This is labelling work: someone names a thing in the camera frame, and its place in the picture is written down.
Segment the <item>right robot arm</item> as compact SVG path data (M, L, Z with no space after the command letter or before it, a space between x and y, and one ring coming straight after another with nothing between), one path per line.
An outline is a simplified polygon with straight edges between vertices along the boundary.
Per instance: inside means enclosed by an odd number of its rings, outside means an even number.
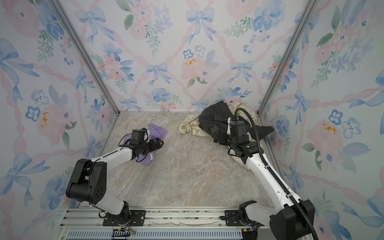
M277 240L297 240L310 235L319 237L314 228L315 207L292 191L268 161L260 141L249 141L245 133L218 131L214 142L228 146L258 177L272 200L272 207L263 207L257 201L239 205L237 216L227 217L243 226L245 233L256 233L261 226L268 227Z

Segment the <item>purple printed t-shirt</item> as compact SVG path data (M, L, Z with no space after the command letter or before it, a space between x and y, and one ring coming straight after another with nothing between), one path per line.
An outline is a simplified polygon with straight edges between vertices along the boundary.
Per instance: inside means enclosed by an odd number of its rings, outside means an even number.
M163 127L157 126L154 123L150 123L147 128L148 132L148 140L150 139L161 139L162 141L164 140L164 137L167 133L167 130L164 129ZM148 153L146 155L135 155L132 153L131 158L127 161L132 161L135 160L137 163L140 163L142 166L147 166L149 165L153 159L154 159L155 151Z

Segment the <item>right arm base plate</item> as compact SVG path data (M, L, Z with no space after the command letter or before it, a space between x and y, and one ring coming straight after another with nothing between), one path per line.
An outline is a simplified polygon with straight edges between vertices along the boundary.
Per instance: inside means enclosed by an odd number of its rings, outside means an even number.
M225 221L227 227L247 227L250 228L256 225L256 221L250 220L244 211L225 210L224 215L220 216L222 221Z

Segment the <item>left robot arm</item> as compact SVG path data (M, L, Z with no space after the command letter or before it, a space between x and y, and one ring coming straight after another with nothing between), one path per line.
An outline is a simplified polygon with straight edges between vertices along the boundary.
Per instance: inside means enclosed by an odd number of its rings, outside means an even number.
M147 142L134 141L133 144L128 140L106 155L78 160L66 188L67 198L87 202L104 212L106 219L117 225L126 225L131 220L129 204L107 191L108 173L139 155L161 149L163 145L159 138Z

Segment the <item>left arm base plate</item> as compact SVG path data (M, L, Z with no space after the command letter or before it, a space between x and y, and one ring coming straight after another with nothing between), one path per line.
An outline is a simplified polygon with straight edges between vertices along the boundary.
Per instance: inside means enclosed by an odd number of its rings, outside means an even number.
M142 227L146 218L145 210L129 210L121 212L120 215L107 214L104 217L104 227Z

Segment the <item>dark grey garment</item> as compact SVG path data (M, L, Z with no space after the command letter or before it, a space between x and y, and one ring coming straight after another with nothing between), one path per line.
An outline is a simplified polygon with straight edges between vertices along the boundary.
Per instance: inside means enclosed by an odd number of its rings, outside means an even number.
M217 130L227 131L228 129L228 118L232 117L233 114L230 111L227 103L220 101L214 105L206 108L201 115L199 116L199 127L208 133L211 137L215 136ZM250 133L252 139L256 140L256 133L252 125L249 122L248 117L244 119L241 116L238 116L241 121L244 121L246 124L247 132ZM259 134L259 139L267 137L270 133L274 131L273 127L265 127L255 125L257 132Z

